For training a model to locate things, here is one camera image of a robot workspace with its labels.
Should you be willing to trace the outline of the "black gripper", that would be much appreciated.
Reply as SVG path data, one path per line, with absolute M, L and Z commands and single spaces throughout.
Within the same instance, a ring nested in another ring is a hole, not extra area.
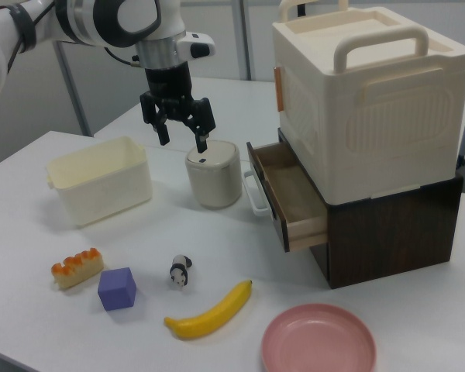
M 143 121 L 150 124 L 157 133 L 161 146 L 170 142 L 167 130 L 169 119 L 184 119 L 184 124 L 194 133 L 196 148 L 204 153 L 208 146 L 206 140 L 215 129 L 215 119 L 208 98 L 194 100 L 191 96 L 191 75 L 188 63 L 165 69 L 146 69 L 149 90 L 139 99 Z M 177 108 L 170 107 L 170 114 L 161 109 L 163 101 L 176 102 Z

